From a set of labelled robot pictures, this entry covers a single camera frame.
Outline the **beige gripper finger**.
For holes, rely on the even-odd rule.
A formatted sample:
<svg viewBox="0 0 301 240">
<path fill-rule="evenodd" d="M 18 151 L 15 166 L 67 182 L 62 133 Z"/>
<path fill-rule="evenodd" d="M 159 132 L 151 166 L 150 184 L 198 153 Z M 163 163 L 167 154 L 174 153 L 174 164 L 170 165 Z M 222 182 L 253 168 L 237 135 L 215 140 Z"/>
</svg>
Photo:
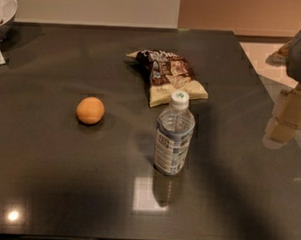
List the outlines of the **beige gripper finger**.
<svg viewBox="0 0 301 240">
<path fill-rule="evenodd" d="M 301 83 L 282 89 L 268 122 L 268 137 L 276 143 L 287 143 L 301 129 Z"/>
</svg>

